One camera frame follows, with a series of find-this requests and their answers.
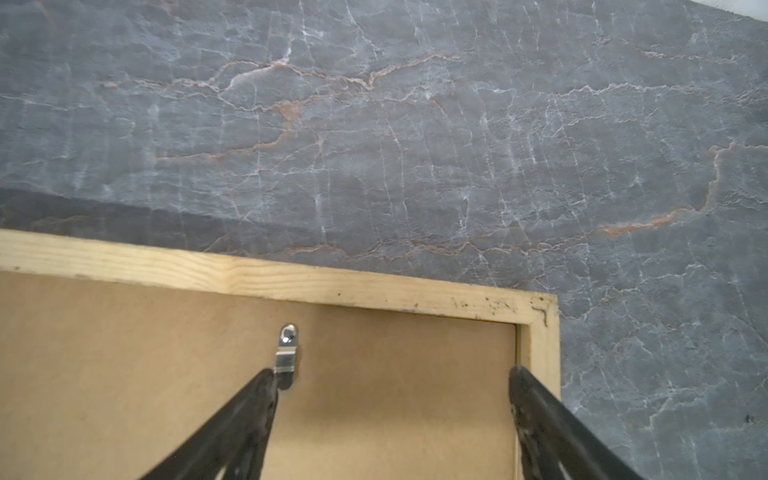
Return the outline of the light wooden picture frame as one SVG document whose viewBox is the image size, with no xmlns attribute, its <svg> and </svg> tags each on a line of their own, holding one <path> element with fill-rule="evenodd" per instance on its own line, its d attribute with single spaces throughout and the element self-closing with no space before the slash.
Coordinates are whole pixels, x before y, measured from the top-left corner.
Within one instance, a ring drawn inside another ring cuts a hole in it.
<svg viewBox="0 0 768 480">
<path fill-rule="evenodd" d="M 553 295 L 5 230 L 1 277 L 18 273 L 297 304 L 511 325 L 515 361 L 557 390 Z M 515 431 L 513 475 L 522 475 Z"/>
</svg>

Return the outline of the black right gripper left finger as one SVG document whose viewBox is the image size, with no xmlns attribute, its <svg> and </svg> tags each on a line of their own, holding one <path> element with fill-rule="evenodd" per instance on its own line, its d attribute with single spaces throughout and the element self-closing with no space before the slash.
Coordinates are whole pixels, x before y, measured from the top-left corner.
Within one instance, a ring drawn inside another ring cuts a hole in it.
<svg viewBox="0 0 768 480">
<path fill-rule="evenodd" d="M 260 371 L 146 479 L 259 479 L 278 404 L 275 373 Z"/>
</svg>

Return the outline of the brown wooden backing board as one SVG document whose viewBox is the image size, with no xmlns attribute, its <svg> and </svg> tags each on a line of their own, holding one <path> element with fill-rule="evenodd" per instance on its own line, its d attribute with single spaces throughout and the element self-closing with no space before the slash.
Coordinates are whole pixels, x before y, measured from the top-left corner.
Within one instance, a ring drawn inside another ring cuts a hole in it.
<svg viewBox="0 0 768 480">
<path fill-rule="evenodd" d="M 137 479 L 299 330 L 267 479 L 509 479 L 511 325 L 1 277 L 1 475 Z"/>
</svg>

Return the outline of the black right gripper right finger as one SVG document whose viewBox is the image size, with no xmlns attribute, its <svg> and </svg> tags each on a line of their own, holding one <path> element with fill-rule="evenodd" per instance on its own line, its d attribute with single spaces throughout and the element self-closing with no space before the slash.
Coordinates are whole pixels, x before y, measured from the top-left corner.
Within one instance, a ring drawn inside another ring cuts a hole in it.
<svg viewBox="0 0 768 480">
<path fill-rule="evenodd" d="M 528 369 L 509 374 L 509 401 L 526 479 L 638 479 Z"/>
</svg>

